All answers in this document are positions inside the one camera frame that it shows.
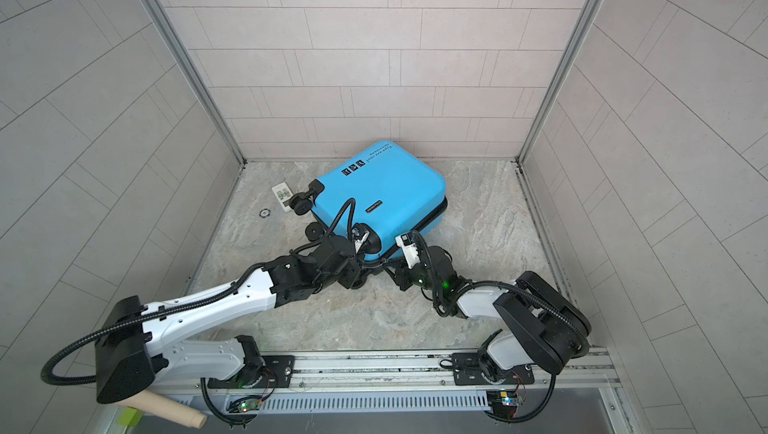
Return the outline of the blue suitcase black lining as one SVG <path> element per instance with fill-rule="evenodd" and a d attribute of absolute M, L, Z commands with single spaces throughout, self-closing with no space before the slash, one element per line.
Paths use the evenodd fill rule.
<path fill-rule="evenodd" d="M 346 235 L 348 222 L 367 229 L 368 262 L 397 256 L 397 236 L 414 229 L 428 233 L 447 210 L 442 175 L 391 141 L 378 142 L 316 178 L 288 206 L 330 226 L 350 198 L 354 213 L 344 212 L 334 233 Z"/>

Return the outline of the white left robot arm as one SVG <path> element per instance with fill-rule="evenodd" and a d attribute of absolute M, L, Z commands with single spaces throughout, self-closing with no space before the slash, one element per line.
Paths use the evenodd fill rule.
<path fill-rule="evenodd" d="M 387 261 L 368 259 L 369 251 L 368 242 L 331 235 L 254 264 L 230 284 L 148 304 L 136 296 L 122 299 L 94 343 L 98 403 L 125 401 L 160 381 L 225 381 L 244 368 L 255 368 L 260 355 L 249 336 L 210 354 L 198 348 L 188 351 L 184 344 L 237 318 L 304 301 L 335 283 L 347 289 L 363 286 Z"/>

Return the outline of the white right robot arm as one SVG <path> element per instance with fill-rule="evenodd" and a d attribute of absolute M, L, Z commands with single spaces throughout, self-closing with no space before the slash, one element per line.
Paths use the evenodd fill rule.
<path fill-rule="evenodd" d="M 470 363 L 491 383 L 518 366 L 536 365 L 558 375 L 569 361 L 589 353 L 589 322 L 542 277 L 526 271 L 511 283 L 472 281 L 457 274 L 452 257 L 411 231 L 396 238 L 403 259 L 392 274 L 403 288 L 417 286 L 444 318 L 494 318 L 507 333 L 491 334 Z"/>

